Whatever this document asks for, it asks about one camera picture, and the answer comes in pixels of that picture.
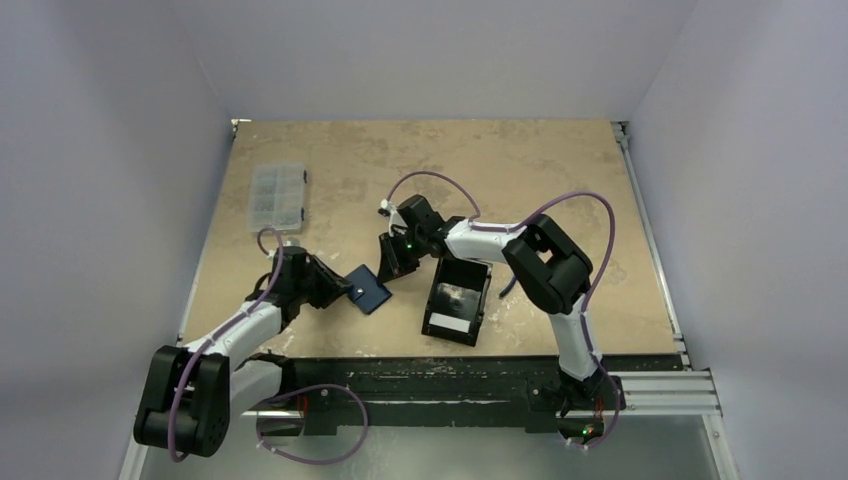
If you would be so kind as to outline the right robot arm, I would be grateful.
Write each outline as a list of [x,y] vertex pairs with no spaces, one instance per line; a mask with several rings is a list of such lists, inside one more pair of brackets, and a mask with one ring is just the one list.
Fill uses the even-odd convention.
[[415,272],[426,256],[437,261],[423,334],[475,344],[485,294],[475,295],[477,304],[468,319],[448,312],[448,297],[472,295],[475,286],[488,284],[492,265],[505,265],[531,304],[549,318],[564,408],[624,406],[618,378],[603,366],[589,314],[610,249],[600,266],[593,266],[543,208],[518,223],[481,223],[475,217],[444,218],[424,196],[415,194],[400,204],[384,199],[379,212],[388,219],[388,230],[379,237],[380,282]]

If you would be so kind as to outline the blue card holder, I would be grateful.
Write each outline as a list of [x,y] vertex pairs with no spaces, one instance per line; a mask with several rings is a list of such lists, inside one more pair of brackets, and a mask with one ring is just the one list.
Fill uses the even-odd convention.
[[352,270],[346,279],[351,284],[347,296],[364,315],[374,313],[392,297],[389,289],[365,264]]

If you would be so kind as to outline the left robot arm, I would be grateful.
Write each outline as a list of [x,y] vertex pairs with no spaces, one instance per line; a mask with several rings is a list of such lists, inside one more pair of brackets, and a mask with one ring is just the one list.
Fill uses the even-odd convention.
[[176,462],[218,451],[232,416],[266,401],[284,409],[297,399],[290,360],[261,354],[302,306],[324,309],[351,289],[351,282],[299,246],[272,256],[233,316],[183,346],[163,346],[150,362],[135,415],[133,439],[165,449]]

